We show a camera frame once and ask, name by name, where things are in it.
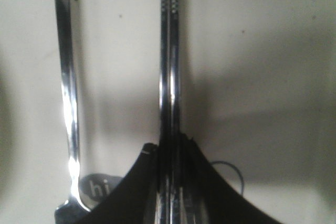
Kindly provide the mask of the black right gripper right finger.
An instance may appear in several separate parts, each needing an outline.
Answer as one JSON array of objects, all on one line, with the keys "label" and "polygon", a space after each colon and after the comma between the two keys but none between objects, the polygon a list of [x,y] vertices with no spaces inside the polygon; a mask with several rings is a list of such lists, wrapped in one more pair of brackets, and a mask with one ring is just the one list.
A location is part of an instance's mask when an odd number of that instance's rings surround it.
[{"label": "black right gripper right finger", "polygon": [[193,139],[185,134],[180,137],[188,223],[279,222],[236,192],[210,164]]}]

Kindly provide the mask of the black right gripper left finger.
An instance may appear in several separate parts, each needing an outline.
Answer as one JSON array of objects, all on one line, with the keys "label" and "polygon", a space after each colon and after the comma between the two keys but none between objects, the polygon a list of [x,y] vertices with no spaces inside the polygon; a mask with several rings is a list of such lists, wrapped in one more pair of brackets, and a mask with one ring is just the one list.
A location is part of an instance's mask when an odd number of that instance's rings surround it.
[{"label": "black right gripper left finger", "polygon": [[134,165],[111,194],[76,223],[145,223],[156,197],[157,145],[146,143]]}]

